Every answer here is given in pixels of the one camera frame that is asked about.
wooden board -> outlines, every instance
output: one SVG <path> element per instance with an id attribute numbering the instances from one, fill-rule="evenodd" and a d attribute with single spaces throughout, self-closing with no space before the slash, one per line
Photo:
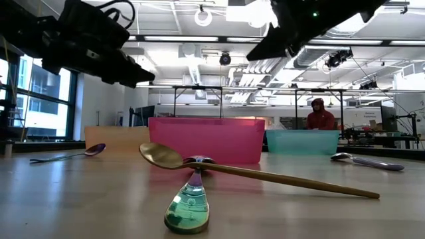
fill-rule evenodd
<path id="1" fill-rule="evenodd" d="M 149 143 L 147 127 L 86 127 L 86 148 L 105 143 L 105 153 L 138 153 L 142 143 Z"/>

monitor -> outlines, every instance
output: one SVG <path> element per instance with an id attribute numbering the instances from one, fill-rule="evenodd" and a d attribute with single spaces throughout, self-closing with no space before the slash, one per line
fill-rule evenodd
<path id="1" fill-rule="evenodd" d="M 394 107 L 381 105 L 382 130 L 398 131 L 397 121 L 395 120 L 396 109 Z"/>
<path id="2" fill-rule="evenodd" d="M 136 108 L 134 114 L 134 126 L 149 127 L 149 118 L 155 116 L 155 106 Z"/>

gold spoon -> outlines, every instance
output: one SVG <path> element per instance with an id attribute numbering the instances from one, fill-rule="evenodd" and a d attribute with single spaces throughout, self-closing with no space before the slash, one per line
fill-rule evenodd
<path id="1" fill-rule="evenodd" d="M 332 185 L 329 183 L 322 183 L 319 181 L 313 181 L 309 179 L 302 179 L 297 177 L 290 177 L 285 175 L 278 175 L 275 173 L 265 173 L 261 171 L 255 171 L 250 169 L 241 169 L 237 167 L 229 167 L 223 165 L 215 165 L 210 163 L 186 163 L 183 164 L 183 158 L 178 152 L 168 148 L 167 146 L 158 143 L 144 143 L 140 145 L 140 153 L 144 159 L 146 159 L 152 165 L 160 167 L 162 169 L 184 169 L 184 168 L 200 168 L 218 171 L 221 173 L 228 173 L 232 175 L 238 175 L 242 177 L 248 177 L 251 179 L 258 179 L 262 181 L 268 181 L 273 183 L 281 183 L 285 185 L 291 185 L 295 187 L 303 187 L 307 189 L 316 189 L 321 191 L 343 193 L 346 195 L 355 195 L 360 197 L 367 197 L 370 199 L 379 199 L 378 193 L 364 191 L 360 189 L 353 189 L 349 187 Z"/>

spoon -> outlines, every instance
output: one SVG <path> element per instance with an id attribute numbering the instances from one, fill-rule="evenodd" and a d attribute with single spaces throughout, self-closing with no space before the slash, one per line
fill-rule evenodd
<path id="1" fill-rule="evenodd" d="M 106 144 L 104 143 L 99 143 L 95 146 L 91 146 L 90 148 L 88 148 L 87 150 L 85 150 L 84 153 L 79 153 L 79 154 L 75 154 L 75 155 L 65 155 L 65 156 L 61 156 L 61 157 L 55 157 L 55 158 L 51 158 L 51 159 L 30 159 L 30 163 L 48 163 L 48 162 L 53 162 L 53 161 L 59 161 L 59 160 L 65 160 L 74 156 L 79 156 L 79 155 L 85 155 L 85 156 L 95 156 L 98 155 L 99 153 L 101 153 L 104 149 L 106 148 Z"/>
<path id="2" fill-rule="evenodd" d="M 210 169 L 213 171 L 218 171 L 221 173 L 228 173 L 232 175 L 248 177 L 251 179 L 259 179 L 262 181 L 268 181 L 273 183 L 281 183 L 281 184 L 292 185 L 296 187 L 304 187 L 307 189 L 317 189 L 317 190 L 322 190 L 327 192 L 356 195 L 361 197 L 368 197 L 371 199 L 379 199 L 379 196 L 380 196 L 378 193 L 363 191 L 359 189 L 353 189 L 353 188 L 339 186 L 339 185 L 332 185 L 329 183 L 322 183 L 319 181 L 313 181 L 309 179 L 278 175 L 274 173 L 265 173 L 261 171 L 250 170 L 250 169 L 241 169 L 237 167 L 214 165 L 210 163 L 183 164 L 183 159 L 176 151 L 158 143 L 144 143 L 140 145 L 139 150 L 145 160 L 147 160 L 152 165 L 155 165 L 162 169 L 176 170 L 176 169 L 184 169 L 187 167 L 202 168 L 202 169 Z"/>
<path id="3" fill-rule="evenodd" d="M 399 165 L 396 163 L 385 163 L 382 161 L 378 161 L 378 160 L 373 160 L 373 159 L 365 159 L 365 158 L 360 158 L 360 157 L 354 157 L 349 153 L 336 153 L 331 157 L 332 160 L 334 161 L 339 161 L 341 159 L 351 159 L 353 160 L 354 163 L 358 163 L 361 165 L 367 165 L 370 167 L 376 167 L 378 169 L 386 169 L 386 170 L 390 170 L 390 171 L 401 171 L 404 169 L 403 165 Z"/>
<path id="4" fill-rule="evenodd" d="M 207 229 L 210 208 L 201 179 L 201 170 L 175 195 L 165 212 L 164 223 L 178 234 L 197 234 Z"/>

pink plastic bin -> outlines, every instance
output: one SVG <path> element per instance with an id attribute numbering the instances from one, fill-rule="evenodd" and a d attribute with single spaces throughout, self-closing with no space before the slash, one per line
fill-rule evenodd
<path id="1" fill-rule="evenodd" d="M 151 142 L 183 158 L 205 155 L 220 164 L 258 163 L 264 136 L 262 119 L 149 118 Z"/>

